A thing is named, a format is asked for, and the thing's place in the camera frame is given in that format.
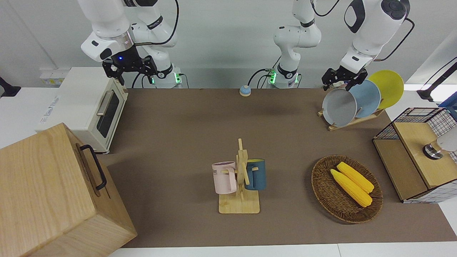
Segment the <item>oven window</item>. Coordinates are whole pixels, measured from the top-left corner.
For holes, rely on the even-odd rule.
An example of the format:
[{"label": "oven window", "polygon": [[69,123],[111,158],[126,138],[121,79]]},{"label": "oven window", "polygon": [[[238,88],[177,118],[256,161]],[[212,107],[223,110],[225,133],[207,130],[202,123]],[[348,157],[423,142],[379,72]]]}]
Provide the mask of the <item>oven window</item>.
[{"label": "oven window", "polygon": [[97,130],[100,131],[101,135],[104,138],[106,138],[108,135],[108,131],[110,130],[111,123],[113,122],[114,116],[116,115],[118,106],[119,98],[117,97],[116,93],[114,93],[108,105],[108,109],[106,110],[105,116],[100,116],[97,123]]}]

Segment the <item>yellow corn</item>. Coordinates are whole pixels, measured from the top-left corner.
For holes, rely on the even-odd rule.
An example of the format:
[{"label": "yellow corn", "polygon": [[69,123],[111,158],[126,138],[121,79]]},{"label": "yellow corn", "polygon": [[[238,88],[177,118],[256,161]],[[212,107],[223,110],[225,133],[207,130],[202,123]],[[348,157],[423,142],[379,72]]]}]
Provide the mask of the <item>yellow corn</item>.
[{"label": "yellow corn", "polygon": [[346,175],[346,177],[348,177],[355,184],[360,186],[360,188],[363,189],[365,192],[373,192],[374,185],[371,182],[369,182],[368,179],[366,179],[362,174],[354,170],[354,168],[347,165],[345,162],[340,162],[340,164],[338,164],[336,167],[341,173]]},{"label": "yellow corn", "polygon": [[330,172],[333,175],[335,181],[348,193],[360,206],[369,206],[373,199],[363,189],[356,185],[351,179],[346,177],[343,173],[340,173],[334,169]]}]

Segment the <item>wooden mug holder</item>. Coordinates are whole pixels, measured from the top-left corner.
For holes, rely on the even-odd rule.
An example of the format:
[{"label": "wooden mug holder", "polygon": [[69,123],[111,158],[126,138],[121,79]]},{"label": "wooden mug holder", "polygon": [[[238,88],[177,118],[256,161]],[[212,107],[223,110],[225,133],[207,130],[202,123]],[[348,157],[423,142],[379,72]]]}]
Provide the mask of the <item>wooden mug holder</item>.
[{"label": "wooden mug holder", "polygon": [[248,172],[248,151],[243,149],[243,142],[238,139],[238,154],[236,155],[237,184],[236,192],[219,195],[219,213],[221,214],[257,214],[260,212],[259,191],[247,190],[244,183],[249,185]]}]

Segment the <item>woven basket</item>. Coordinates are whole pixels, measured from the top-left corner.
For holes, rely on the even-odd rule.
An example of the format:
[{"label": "woven basket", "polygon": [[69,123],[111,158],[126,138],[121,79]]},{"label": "woven basket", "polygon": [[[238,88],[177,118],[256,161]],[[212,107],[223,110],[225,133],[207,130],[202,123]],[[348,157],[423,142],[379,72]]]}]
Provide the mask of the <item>woven basket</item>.
[{"label": "woven basket", "polygon": [[[330,169],[335,169],[340,162],[345,162],[360,172],[373,185],[370,193],[373,202],[366,208],[360,206],[335,181]],[[343,155],[330,155],[320,159],[311,173],[311,185],[320,204],[330,214],[347,223],[358,224],[372,220],[381,211],[383,193],[375,176],[356,160]]]}]

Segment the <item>pink mug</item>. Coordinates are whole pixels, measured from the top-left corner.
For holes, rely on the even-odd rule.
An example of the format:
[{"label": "pink mug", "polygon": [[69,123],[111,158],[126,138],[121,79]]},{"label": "pink mug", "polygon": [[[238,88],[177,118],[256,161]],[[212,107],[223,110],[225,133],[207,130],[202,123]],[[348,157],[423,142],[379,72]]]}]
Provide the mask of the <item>pink mug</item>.
[{"label": "pink mug", "polygon": [[235,162],[223,161],[213,164],[214,188],[217,194],[234,193],[237,190]]}]

